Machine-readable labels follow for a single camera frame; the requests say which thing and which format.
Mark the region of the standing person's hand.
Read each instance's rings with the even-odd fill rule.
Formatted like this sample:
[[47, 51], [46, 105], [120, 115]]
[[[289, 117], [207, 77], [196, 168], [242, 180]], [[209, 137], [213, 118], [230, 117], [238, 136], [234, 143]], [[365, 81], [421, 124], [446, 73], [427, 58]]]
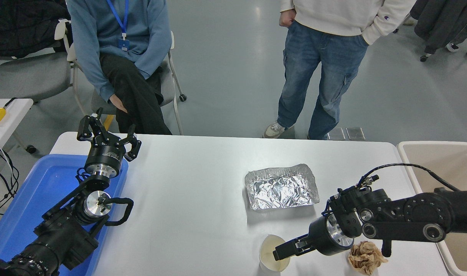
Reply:
[[281, 11], [279, 16], [279, 26], [289, 28], [295, 21], [296, 14], [297, 12], [295, 9]]

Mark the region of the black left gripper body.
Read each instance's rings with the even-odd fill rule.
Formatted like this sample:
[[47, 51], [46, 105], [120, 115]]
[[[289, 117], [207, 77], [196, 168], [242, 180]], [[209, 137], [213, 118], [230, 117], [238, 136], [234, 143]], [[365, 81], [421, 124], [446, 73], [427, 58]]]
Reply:
[[89, 174], [118, 174], [124, 153], [124, 146], [91, 143], [84, 165], [85, 172]]

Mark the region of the seated person's hand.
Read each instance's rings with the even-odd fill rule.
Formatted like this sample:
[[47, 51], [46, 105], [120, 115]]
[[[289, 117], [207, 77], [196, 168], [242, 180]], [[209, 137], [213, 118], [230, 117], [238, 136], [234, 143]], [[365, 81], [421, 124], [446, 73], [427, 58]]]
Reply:
[[118, 98], [118, 96], [114, 93], [110, 96], [109, 101], [112, 105], [114, 105], [118, 110], [121, 110], [124, 113], [128, 113], [128, 110], [124, 107], [122, 101]]

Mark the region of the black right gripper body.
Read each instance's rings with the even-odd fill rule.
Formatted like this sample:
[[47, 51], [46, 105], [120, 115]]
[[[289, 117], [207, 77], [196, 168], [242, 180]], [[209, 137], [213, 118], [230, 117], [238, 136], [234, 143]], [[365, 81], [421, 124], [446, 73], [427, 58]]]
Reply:
[[344, 233], [335, 216], [317, 218], [309, 226], [311, 245], [323, 255], [331, 256], [344, 251]]

